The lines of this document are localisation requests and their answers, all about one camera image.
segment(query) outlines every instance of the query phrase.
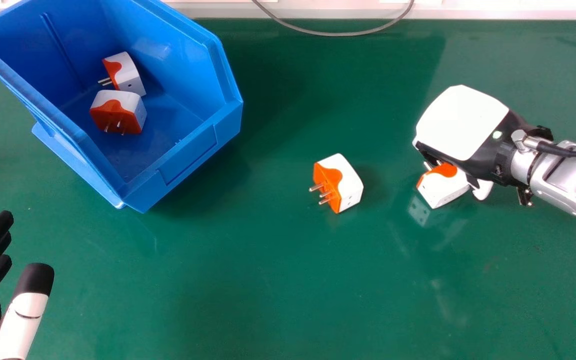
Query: wire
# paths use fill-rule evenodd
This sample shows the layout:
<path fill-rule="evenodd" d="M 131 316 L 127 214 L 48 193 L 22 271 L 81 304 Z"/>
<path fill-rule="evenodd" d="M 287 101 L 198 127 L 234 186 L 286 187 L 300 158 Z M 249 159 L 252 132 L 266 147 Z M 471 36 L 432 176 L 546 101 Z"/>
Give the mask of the wire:
<path fill-rule="evenodd" d="M 562 148 L 545 141 L 538 142 L 535 150 L 563 158 L 576 158 L 576 151 L 568 150 L 567 148 Z"/>
<path fill-rule="evenodd" d="M 270 19 L 276 21 L 277 23 L 283 25 L 286 28 L 293 29 L 293 30 L 300 32 L 300 33 L 316 35 L 318 37 L 359 37 L 362 35 L 368 35 L 368 34 L 374 34 L 377 32 L 381 32 L 381 30 L 385 30 L 385 29 L 390 28 L 393 25 L 397 24 L 398 22 L 400 22 L 400 20 L 402 20 L 409 13 L 410 9 L 412 9 L 413 4 L 415 3 L 415 0 L 408 0 L 407 7 L 404 9 L 404 11 L 399 16 L 397 16 L 396 18 L 393 18 L 391 21 L 384 23 L 384 25 L 374 27 L 374 28 L 368 29 L 368 30 L 351 31 L 351 32 L 326 32 L 326 31 L 316 31 L 316 30 L 304 29 L 303 27 L 292 25 L 292 23 L 287 23 L 286 21 L 283 21 L 281 18 L 278 18 L 276 16 L 276 14 L 270 12 L 270 10 L 267 9 L 267 7 L 262 5 L 259 2 L 259 0 L 252 0 L 252 2 L 257 7 L 259 7 L 259 9 L 261 9 L 261 11 L 263 11 L 267 16 L 269 16 Z"/>

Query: blue plastic bin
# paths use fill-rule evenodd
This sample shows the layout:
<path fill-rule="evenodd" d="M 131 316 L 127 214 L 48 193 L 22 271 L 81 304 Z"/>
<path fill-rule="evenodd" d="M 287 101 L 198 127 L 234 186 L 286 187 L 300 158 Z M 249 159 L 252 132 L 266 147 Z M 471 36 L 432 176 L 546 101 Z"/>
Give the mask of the blue plastic bin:
<path fill-rule="evenodd" d="M 89 108 L 127 51 L 148 94 L 140 135 L 105 133 Z M 24 0 L 0 13 L 0 79 L 34 133 L 116 208 L 144 213 L 240 131 L 242 96 L 221 41 L 158 0 Z"/>

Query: metal prong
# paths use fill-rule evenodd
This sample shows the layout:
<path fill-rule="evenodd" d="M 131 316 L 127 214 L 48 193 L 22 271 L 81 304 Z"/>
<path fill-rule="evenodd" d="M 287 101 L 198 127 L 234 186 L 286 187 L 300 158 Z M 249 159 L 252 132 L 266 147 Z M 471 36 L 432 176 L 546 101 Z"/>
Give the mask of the metal prong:
<path fill-rule="evenodd" d="M 324 184 L 316 184 L 314 186 L 311 186 L 308 191 L 309 192 L 313 192 L 313 191 L 318 191 L 319 189 L 321 189 L 322 187 L 324 187 Z"/>

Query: green tabletop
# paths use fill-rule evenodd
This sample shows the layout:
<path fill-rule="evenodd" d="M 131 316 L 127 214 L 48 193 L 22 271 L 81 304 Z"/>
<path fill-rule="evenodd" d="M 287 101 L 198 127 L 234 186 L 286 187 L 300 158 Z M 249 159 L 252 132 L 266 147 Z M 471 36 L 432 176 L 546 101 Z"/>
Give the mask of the green tabletop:
<path fill-rule="evenodd" d="M 576 218 L 504 187 L 411 214 L 414 126 L 448 86 L 576 141 L 576 22 L 360 38 L 200 23 L 226 48 L 242 131 L 147 214 L 110 206 L 0 83 L 0 210 L 16 220 L 2 301 L 24 264 L 56 273 L 29 359 L 576 359 Z M 308 192 L 334 153 L 365 185 L 342 214 Z"/>

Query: white wall edge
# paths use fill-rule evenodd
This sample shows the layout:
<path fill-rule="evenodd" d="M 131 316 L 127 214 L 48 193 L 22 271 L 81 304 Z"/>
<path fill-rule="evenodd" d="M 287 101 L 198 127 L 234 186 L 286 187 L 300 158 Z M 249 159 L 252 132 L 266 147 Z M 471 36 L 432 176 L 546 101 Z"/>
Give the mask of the white wall edge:
<path fill-rule="evenodd" d="M 174 9 L 190 18 L 267 18 L 252 3 L 198 3 L 167 0 Z M 441 5 L 416 4 L 409 19 L 489 19 L 489 20 L 576 20 L 576 6 L 537 7 L 521 4 L 464 3 L 444 0 Z M 397 16 L 402 4 L 346 2 L 346 8 L 334 8 L 328 0 L 291 0 L 290 4 L 266 3 L 280 18 L 286 19 L 389 19 Z M 6 8 L 0 4 L 0 11 Z"/>

